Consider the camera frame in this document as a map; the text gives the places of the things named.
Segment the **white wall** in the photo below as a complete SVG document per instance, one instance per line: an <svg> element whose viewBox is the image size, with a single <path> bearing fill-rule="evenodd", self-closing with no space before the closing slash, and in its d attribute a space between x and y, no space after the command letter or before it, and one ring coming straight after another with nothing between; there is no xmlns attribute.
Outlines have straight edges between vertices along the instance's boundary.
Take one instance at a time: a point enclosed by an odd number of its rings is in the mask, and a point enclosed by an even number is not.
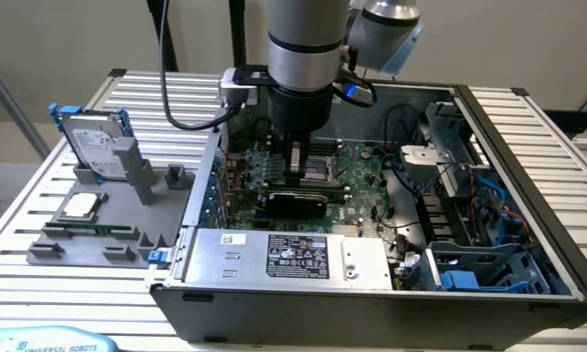
<svg viewBox="0 0 587 352"><path fill-rule="evenodd" d="M227 3L172 2L183 70L217 73L232 64ZM248 0L248 58L257 63L265 3ZM575 107L587 92L587 0L419 6L427 29L400 79L523 87L543 107ZM145 0L0 0L0 75L34 121L47 121L49 101L84 104L113 67L157 68ZM0 120L8 118L0 107Z"/></svg>

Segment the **metal slatted table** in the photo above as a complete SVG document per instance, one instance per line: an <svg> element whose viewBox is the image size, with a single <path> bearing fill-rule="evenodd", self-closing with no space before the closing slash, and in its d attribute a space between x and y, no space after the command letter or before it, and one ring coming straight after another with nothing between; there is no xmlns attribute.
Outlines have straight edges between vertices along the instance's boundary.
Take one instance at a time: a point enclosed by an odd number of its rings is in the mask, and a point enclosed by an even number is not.
<svg viewBox="0 0 587 352"><path fill-rule="evenodd" d="M169 74L171 108L181 122L212 118L219 107L217 79ZM574 151L559 143L557 131L530 101L508 89L472 91L587 256L587 217L579 221L575 216L578 205L587 204L587 166L574 165ZM197 170L207 135L179 131L167 123L156 73L128 71L121 78L108 78L87 108L119 107L128 110L141 151L152 165L180 163ZM256 350L239 345L189 345L176 337L143 282L145 276L163 279L165 271L28 265L28 247L38 239L41 226L75 182L75 162L63 140L0 219L0 328L69 325L108 335L125 351ZM587 352L587 325L575 330L543 331L508 351Z"/></svg>

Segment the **label sticker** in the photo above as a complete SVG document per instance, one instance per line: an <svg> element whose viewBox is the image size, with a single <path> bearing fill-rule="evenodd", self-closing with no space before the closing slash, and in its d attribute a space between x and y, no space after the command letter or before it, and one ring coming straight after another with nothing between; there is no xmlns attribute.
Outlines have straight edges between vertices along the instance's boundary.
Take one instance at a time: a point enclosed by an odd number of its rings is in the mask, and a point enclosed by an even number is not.
<svg viewBox="0 0 587 352"><path fill-rule="evenodd" d="M326 237L269 235L265 271L271 277L328 279Z"/></svg>
<svg viewBox="0 0 587 352"><path fill-rule="evenodd" d="M220 244L245 244L244 233L223 233Z"/></svg>
<svg viewBox="0 0 587 352"><path fill-rule="evenodd" d="M75 129L80 151L89 168L105 178L127 178L119 157L113 155L113 140L103 131Z"/></svg>

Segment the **white label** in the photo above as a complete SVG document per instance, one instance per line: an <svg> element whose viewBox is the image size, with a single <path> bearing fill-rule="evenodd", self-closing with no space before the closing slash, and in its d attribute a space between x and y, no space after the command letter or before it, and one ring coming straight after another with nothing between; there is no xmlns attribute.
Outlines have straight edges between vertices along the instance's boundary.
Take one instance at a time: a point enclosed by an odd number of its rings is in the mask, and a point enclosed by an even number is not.
<svg viewBox="0 0 587 352"><path fill-rule="evenodd" d="M223 233L220 244L245 244L245 234L244 233Z"/></svg>
<svg viewBox="0 0 587 352"><path fill-rule="evenodd" d="M103 131L75 129L76 143L89 168L105 178L127 178L119 157L113 155L113 140Z"/></svg>

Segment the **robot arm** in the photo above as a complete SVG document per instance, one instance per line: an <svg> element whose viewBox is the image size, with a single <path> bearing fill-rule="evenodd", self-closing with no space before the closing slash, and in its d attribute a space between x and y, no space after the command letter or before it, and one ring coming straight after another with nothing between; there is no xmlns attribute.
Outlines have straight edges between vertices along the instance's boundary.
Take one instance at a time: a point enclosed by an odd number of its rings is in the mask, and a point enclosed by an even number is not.
<svg viewBox="0 0 587 352"><path fill-rule="evenodd" d="M415 1L368 0L356 10L348 0L269 0L268 114L292 186L304 176L311 133L328 121L332 94L363 107L376 102L355 66L394 75L404 64L423 28Z"/></svg>

